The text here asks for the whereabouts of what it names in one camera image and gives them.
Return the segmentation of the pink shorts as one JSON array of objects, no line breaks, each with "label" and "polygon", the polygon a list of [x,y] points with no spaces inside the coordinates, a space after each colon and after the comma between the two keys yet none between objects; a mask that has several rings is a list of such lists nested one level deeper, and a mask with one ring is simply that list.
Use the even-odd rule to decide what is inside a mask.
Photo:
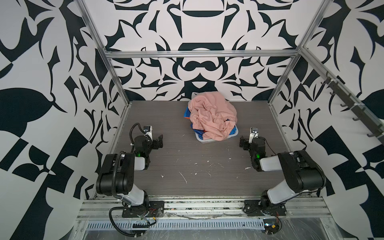
[{"label": "pink shorts", "polygon": [[188,103],[192,129],[202,141],[224,141],[234,130],[238,118],[236,108],[219,92],[196,95]]}]

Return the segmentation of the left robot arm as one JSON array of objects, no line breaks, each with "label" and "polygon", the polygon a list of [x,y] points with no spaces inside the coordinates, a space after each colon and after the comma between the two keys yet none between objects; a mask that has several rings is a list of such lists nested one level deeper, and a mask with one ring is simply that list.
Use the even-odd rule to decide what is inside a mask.
[{"label": "left robot arm", "polygon": [[134,184],[134,175],[136,171],[148,169],[151,151],[163,145],[163,135],[155,140],[141,135],[134,138],[133,152],[106,155],[96,182],[97,193],[112,196],[128,206],[143,205],[147,194]]}]

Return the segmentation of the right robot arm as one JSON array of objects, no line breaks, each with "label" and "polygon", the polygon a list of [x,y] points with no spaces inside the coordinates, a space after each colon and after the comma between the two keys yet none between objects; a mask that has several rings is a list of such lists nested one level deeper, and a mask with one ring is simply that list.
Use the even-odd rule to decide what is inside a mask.
[{"label": "right robot arm", "polygon": [[251,164],[257,172],[282,171],[284,180],[266,190],[259,201],[259,209],[269,211],[302,193],[313,193],[326,185],[320,166],[304,151],[281,152],[266,156],[267,141],[261,137],[240,138],[239,146],[248,151]]}]

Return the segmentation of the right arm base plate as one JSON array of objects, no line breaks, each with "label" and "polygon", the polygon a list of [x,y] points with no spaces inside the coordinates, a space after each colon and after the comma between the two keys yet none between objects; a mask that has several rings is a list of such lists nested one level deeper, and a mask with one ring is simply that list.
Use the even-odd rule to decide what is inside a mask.
[{"label": "right arm base plate", "polygon": [[267,200],[245,200],[243,212],[249,217],[286,216],[284,203],[272,204]]}]

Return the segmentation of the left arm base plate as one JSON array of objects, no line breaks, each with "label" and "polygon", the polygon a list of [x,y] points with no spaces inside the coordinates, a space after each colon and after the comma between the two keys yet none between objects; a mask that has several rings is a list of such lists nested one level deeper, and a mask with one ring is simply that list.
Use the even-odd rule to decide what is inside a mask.
[{"label": "left arm base plate", "polygon": [[144,202],[139,206],[126,207],[123,210],[123,218],[136,218],[144,215],[146,218],[158,217],[164,213],[164,201],[149,201]]}]

